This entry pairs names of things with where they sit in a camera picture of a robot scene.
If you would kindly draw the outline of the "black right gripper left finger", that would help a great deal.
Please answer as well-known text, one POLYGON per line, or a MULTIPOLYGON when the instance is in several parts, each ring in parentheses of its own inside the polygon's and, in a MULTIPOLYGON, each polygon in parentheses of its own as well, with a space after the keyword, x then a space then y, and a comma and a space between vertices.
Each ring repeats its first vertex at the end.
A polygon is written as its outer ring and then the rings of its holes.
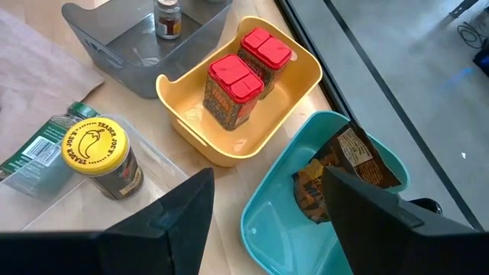
POLYGON ((104 274, 197 274, 212 220, 215 178, 204 168, 104 231, 104 274))

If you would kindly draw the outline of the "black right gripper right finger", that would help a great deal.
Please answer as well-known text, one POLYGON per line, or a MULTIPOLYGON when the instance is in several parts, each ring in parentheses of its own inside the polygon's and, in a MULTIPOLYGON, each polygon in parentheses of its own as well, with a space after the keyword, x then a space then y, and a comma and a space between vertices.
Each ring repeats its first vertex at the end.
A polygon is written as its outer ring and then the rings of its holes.
POLYGON ((474 274, 476 233, 339 168, 323 170, 335 233, 355 274, 474 274))

